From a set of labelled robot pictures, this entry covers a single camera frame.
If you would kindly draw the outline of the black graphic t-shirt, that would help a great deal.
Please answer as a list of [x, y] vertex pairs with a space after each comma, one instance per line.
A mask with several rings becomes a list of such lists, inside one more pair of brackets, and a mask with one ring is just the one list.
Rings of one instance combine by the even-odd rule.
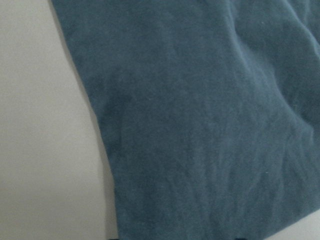
[[317, 0], [55, 0], [122, 240], [263, 240], [320, 208]]

